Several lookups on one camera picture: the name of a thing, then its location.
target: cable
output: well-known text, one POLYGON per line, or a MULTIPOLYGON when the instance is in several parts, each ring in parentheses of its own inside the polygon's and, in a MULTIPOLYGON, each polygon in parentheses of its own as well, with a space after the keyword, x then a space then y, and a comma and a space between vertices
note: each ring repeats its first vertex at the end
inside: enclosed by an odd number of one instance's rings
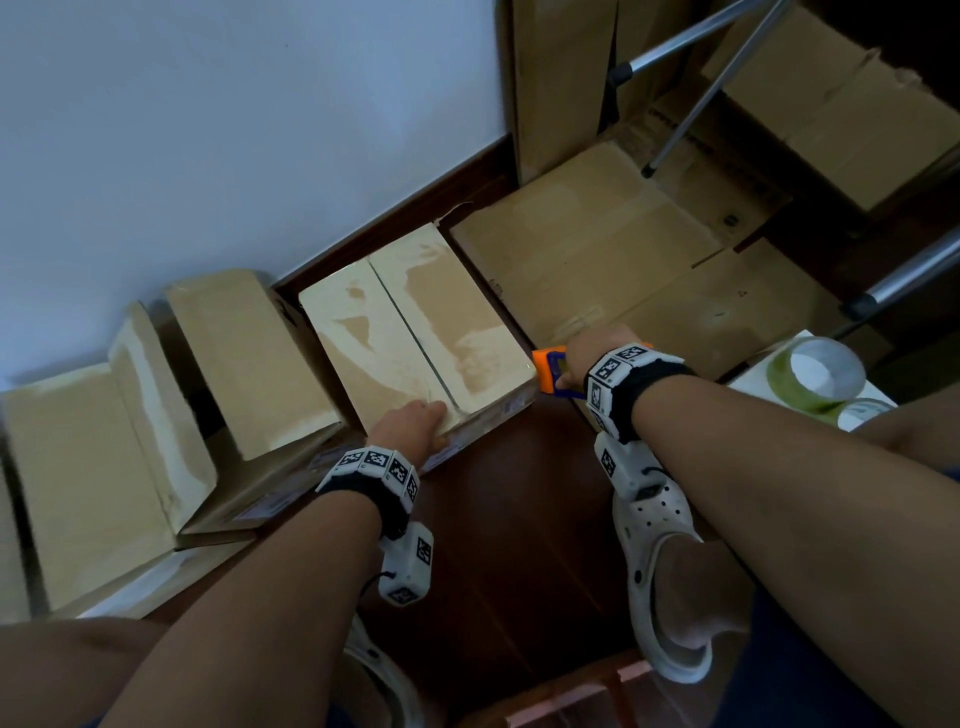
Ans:
POLYGON ((379 579, 381 576, 389 576, 391 579, 393 579, 396 576, 396 571, 381 571, 380 573, 374 574, 367 579, 367 583, 364 584, 363 589, 360 590, 360 596, 357 598, 357 601, 360 601, 360 599, 363 598, 363 595, 367 593, 367 589, 369 589, 373 582, 379 579))

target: white crocs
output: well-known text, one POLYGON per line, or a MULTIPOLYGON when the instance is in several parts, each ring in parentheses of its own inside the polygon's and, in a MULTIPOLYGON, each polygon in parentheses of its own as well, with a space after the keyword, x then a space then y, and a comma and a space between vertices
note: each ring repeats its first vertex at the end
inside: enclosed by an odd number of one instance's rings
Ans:
POLYGON ((376 675, 390 691, 388 702, 393 703, 393 707, 403 716, 403 722, 399 725, 403 728, 423 728, 426 718, 417 688, 403 670, 371 641, 363 622, 356 615, 353 615, 344 653, 376 675))
POLYGON ((711 644, 688 649, 671 642, 653 619, 651 586, 660 547, 674 534, 702 543, 680 487, 668 480, 656 496, 628 503, 613 497, 613 524, 627 557, 627 595, 636 642, 651 667, 676 683, 700 682, 713 661, 711 644))

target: white wall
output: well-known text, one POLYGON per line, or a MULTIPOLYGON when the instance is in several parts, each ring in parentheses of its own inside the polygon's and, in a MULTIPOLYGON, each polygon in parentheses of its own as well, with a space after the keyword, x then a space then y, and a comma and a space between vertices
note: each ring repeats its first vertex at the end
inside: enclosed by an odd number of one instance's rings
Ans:
POLYGON ((506 132, 494 0, 0 3, 0 389, 281 277, 506 132))

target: wristband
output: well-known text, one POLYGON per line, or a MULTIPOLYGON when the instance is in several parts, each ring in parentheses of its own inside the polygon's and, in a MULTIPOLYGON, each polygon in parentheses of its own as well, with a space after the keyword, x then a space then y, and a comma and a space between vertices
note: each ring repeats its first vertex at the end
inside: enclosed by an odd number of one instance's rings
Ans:
POLYGON ((587 407, 600 427, 622 444, 639 440, 631 420, 634 404, 652 384, 674 375, 694 375, 678 356, 630 344, 600 357, 584 377, 587 407))
POLYGON ((353 449, 334 465, 317 493, 353 491, 368 497, 380 512, 381 536, 403 536, 417 500, 417 470, 398 451, 368 446, 353 449))

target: packing tape roll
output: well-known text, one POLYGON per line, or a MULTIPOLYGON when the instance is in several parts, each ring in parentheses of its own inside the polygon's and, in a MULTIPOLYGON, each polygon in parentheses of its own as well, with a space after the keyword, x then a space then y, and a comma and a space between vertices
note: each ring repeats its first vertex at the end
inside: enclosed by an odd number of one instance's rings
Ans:
POLYGON ((767 383, 787 406, 826 414, 860 394, 867 373, 857 355, 840 342, 810 336, 774 356, 767 383))
POLYGON ((815 415, 815 417, 829 425, 835 425, 846 432, 851 432, 868 420, 872 420, 884 412, 889 412, 894 409, 894 407, 895 405, 890 402, 872 400, 865 397, 838 404, 829 410, 829 412, 825 412, 822 415, 815 415))

